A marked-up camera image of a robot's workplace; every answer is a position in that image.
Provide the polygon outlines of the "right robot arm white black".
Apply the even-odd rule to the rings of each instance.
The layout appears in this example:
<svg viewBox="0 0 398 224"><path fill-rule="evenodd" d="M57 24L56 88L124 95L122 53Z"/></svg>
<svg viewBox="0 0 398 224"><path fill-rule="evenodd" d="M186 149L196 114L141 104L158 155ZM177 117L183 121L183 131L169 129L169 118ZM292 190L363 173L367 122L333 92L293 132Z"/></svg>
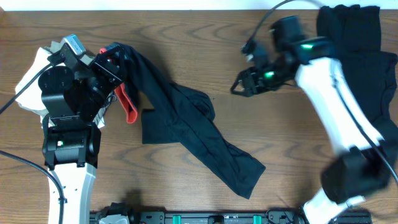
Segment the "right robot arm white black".
<svg viewBox="0 0 398 224"><path fill-rule="evenodd" d="M278 58L270 61L266 49L250 37L241 51L253 66L238 74L231 93L250 97L294 80L315 108L336 156L321 174L321 189L291 221L362 223L363 218L349 215L348 210L396 178L396 144L365 117L330 40L306 37L295 16L278 20L270 31Z"/></svg>

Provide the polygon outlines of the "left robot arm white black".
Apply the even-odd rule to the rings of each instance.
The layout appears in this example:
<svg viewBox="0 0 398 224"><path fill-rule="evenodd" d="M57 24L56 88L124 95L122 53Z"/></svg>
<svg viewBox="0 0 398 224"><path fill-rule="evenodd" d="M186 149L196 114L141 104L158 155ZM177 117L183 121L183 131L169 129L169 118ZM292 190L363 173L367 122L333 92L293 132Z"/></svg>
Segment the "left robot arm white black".
<svg viewBox="0 0 398 224"><path fill-rule="evenodd" d="M48 57L50 68L38 85L48 113L42 123L45 166L57 181L60 198L50 198L49 223L61 208L62 223L89 223L90 198L98 168L101 131L96 115L109 105L126 79L124 49L112 44L84 62L71 47Z"/></svg>

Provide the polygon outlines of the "black leggings with red waistband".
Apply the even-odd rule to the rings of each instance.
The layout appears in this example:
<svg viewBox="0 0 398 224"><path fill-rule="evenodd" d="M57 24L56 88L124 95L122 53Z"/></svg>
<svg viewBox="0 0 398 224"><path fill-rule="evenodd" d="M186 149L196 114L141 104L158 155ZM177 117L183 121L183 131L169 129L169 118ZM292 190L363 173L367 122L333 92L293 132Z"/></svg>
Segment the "black leggings with red waistband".
<svg viewBox="0 0 398 224"><path fill-rule="evenodd" d="M235 194L249 199L266 168L222 136L213 122L215 110L210 97L168 81L133 47L122 44L121 48L124 50L122 57L110 57L127 73L115 94L125 111L127 123L141 119L142 142L179 142Z"/></svg>

